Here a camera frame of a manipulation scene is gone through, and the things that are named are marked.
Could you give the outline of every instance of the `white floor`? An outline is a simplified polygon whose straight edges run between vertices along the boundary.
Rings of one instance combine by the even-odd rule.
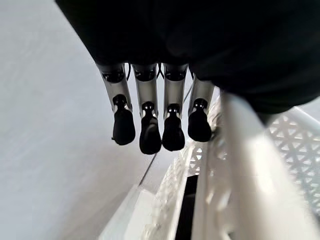
[[[120,147],[103,81],[53,1],[2,0],[0,43],[0,239],[94,239],[152,159],[139,150],[133,75],[137,136]],[[159,79],[161,116],[163,90]],[[146,189],[157,190],[175,156],[162,148]]]

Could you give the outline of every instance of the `black rubber fingertip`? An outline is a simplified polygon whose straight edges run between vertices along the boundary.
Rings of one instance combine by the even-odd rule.
[[[155,117],[144,117],[141,120],[141,134],[139,139],[140,150],[143,154],[151,155],[160,151],[161,136],[158,120]]]
[[[164,121],[162,145],[169,151],[178,151],[185,146],[185,135],[181,129],[181,120],[176,115],[170,115]]]
[[[212,131],[207,121],[207,115],[201,110],[193,112],[188,119],[188,135],[194,141],[208,142]]]
[[[136,130],[131,111],[119,109],[114,114],[112,139],[119,145],[127,145],[135,139],[135,136]]]

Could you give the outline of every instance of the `metal cylinder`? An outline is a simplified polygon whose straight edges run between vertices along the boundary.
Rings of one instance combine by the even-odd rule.
[[[146,102],[154,104],[154,115],[158,117],[156,64],[146,66],[133,65],[133,69],[140,117],[143,118],[144,116],[143,104]]]
[[[188,110],[189,116],[195,110],[194,104],[195,104],[195,100],[197,99],[202,99],[207,102],[207,107],[204,109],[204,112],[208,114],[208,109],[211,103],[214,89],[215,89],[215,86],[211,81],[199,80],[196,76],[194,76],[190,103],[189,103],[189,110]]]
[[[179,106],[179,117],[181,118],[188,65],[165,64],[164,67],[163,118],[166,119],[168,117],[168,106],[171,104]]]
[[[99,66],[101,76],[110,100],[112,111],[117,111],[117,106],[114,103],[114,98],[117,95],[123,95],[126,98],[127,107],[132,112],[132,103],[130,98],[130,92],[127,83],[126,70],[124,64],[117,64],[111,66]]]

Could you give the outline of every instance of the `lattice pattern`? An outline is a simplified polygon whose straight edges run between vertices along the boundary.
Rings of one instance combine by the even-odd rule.
[[[320,215],[320,136],[283,114],[269,128],[290,174],[310,207]]]

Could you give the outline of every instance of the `black sleeve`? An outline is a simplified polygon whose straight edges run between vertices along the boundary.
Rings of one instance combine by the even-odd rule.
[[[173,56],[257,112],[281,113],[319,96],[319,0],[158,0],[153,10]]]

